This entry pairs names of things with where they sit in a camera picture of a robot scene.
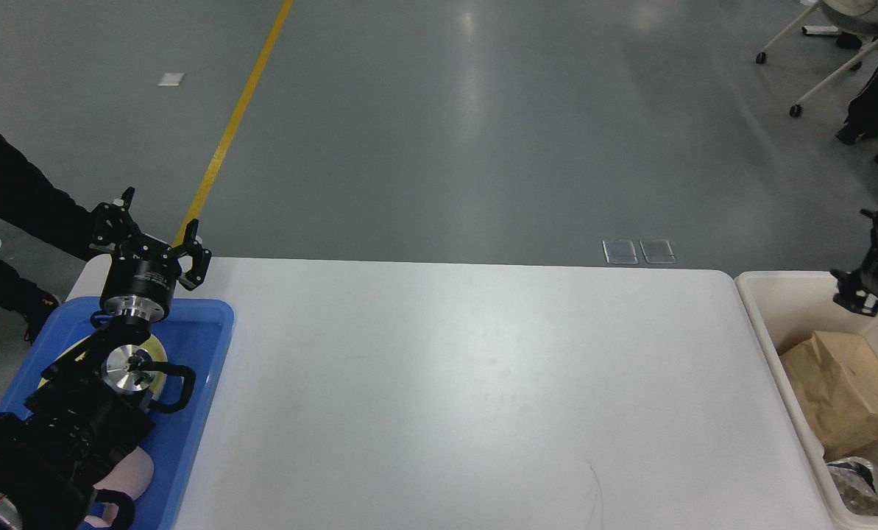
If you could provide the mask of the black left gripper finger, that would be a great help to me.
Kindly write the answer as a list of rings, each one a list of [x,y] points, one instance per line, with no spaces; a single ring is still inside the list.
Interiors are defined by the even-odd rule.
[[[93,211],[95,225],[90,248],[117,258],[146,258],[149,242],[130,215],[135,188],[128,187],[118,200],[100,202]]]
[[[194,291],[205,282],[210,261],[212,261],[212,251],[203,246],[197,235],[199,235],[199,219],[194,218],[184,227],[183,237],[179,244],[167,252],[168,259],[179,269],[177,282],[186,291]],[[188,269],[183,269],[180,265],[182,258],[190,258]]]

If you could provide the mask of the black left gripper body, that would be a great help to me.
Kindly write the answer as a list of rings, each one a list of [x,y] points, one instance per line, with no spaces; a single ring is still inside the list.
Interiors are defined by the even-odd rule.
[[[171,312],[180,275],[172,249],[116,252],[99,296],[99,308],[112,317],[163,321]]]

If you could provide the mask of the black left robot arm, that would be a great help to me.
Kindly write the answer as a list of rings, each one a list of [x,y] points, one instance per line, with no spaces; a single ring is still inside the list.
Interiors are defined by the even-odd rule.
[[[192,398],[196,373],[141,349],[170,312],[175,288],[200,286],[212,252],[199,221],[171,246],[130,217],[135,190],[95,208],[91,246],[112,263],[96,317],[105,321],[41,372],[24,401],[27,418],[0,413],[0,529],[75,529],[95,504],[112,504],[113,529],[135,520],[128,493],[99,481],[152,432],[150,413],[172,414]]]

